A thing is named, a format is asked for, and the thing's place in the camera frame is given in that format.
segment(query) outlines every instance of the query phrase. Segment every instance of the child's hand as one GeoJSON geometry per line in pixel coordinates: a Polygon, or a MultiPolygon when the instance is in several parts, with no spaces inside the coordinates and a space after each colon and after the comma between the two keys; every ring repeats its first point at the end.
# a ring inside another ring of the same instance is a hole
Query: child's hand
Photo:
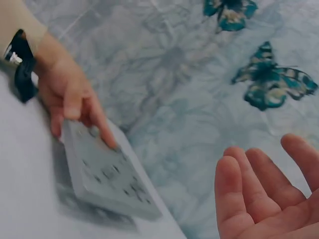
{"type": "Polygon", "coordinates": [[[95,125],[111,148],[116,142],[100,102],[81,68],[52,36],[46,34],[36,55],[39,94],[51,115],[51,131],[61,135],[63,120],[95,125]]]}

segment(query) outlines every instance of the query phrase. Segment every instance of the wrist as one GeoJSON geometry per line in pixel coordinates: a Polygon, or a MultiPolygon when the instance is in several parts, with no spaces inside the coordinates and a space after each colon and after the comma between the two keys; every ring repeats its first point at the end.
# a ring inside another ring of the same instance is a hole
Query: wrist
{"type": "Polygon", "coordinates": [[[52,68],[58,63],[73,60],[65,48],[53,36],[46,33],[43,37],[39,48],[35,54],[37,60],[34,69],[37,75],[41,75],[52,68]]]}

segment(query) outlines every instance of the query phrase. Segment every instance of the adult hand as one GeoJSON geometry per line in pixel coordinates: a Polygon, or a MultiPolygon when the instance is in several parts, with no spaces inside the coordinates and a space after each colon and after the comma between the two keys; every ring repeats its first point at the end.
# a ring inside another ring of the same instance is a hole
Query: adult hand
{"type": "Polygon", "coordinates": [[[51,131],[61,135],[64,119],[97,126],[109,147],[116,142],[98,97],[85,74],[63,46],[46,34],[36,55],[39,94],[51,115],[51,131]]]}
{"type": "Polygon", "coordinates": [[[221,239],[316,239],[319,237],[319,152],[287,134],[282,147],[303,173],[306,198],[259,149],[224,152],[215,175],[221,239]]]}

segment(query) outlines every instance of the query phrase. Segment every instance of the sleeve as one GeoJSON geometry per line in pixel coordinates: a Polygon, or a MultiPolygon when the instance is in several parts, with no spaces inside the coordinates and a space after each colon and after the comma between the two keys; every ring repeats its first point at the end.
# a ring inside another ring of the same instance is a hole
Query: sleeve
{"type": "Polygon", "coordinates": [[[0,0],[0,59],[14,35],[22,29],[33,55],[43,39],[47,28],[29,11],[22,0],[0,0]]]}

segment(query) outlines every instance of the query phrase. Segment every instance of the open palm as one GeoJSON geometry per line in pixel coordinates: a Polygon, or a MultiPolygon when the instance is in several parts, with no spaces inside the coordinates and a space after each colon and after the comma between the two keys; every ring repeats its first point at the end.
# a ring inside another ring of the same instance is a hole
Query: open palm
{"type": "Polygon", "coordinates": [[[231,147],[215,175],[221,239],[319,238],[319,152],[287,134],[281,144],[301,169],[312,195],[306,198],[259,149],[231,147]]]}

